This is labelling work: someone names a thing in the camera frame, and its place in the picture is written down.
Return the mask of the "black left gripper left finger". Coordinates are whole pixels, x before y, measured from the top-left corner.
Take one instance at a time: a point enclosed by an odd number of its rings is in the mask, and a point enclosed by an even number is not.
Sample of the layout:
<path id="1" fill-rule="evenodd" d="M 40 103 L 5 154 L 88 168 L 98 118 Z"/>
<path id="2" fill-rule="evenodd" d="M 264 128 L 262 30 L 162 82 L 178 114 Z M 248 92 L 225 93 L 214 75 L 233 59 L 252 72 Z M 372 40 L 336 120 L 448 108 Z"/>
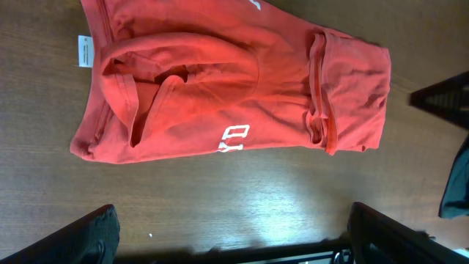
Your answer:
<path id="1" fill-rule="evenodd" d="M 120 225 L 112 204 L 1 260 L 2 263 L 112 263 L 119 245 Z"/>

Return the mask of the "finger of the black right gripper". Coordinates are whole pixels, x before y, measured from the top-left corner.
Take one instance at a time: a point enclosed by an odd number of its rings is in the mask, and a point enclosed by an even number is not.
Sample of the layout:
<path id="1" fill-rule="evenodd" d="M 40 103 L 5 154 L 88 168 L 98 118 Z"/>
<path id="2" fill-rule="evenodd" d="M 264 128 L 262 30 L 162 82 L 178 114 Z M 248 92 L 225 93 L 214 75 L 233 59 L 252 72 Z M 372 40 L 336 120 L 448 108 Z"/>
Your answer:
<path id="1" fill-rule="evenodd" d="M 468 129 L 468 71 L 412 92 L 410 105 Z"/>

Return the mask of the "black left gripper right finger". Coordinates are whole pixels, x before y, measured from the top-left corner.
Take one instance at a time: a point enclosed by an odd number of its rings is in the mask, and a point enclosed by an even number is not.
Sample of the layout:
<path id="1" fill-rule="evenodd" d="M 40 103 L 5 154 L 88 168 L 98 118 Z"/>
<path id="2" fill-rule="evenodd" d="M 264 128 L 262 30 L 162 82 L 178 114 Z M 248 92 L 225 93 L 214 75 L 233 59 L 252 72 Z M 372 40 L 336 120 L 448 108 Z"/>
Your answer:
<path id="1" fill-rule="evenodd" d="M 468 258 L 363 204 L 352 204 L 347 232 L 355 262 L 468 264 Z"/>

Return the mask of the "orange red printed t-shirt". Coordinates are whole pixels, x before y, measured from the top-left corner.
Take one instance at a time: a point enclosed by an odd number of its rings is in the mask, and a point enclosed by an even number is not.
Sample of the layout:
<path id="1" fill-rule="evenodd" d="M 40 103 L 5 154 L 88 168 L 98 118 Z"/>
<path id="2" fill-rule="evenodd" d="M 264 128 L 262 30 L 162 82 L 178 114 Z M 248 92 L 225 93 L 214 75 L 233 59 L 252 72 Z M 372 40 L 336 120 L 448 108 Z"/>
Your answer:
<path id="1" fill-rule="evenodd" d="M 83 2 L 92 83 L 70 150 L 129 164 L 271 147 L 380 144 L 386 48 L 264 1 Z"/>

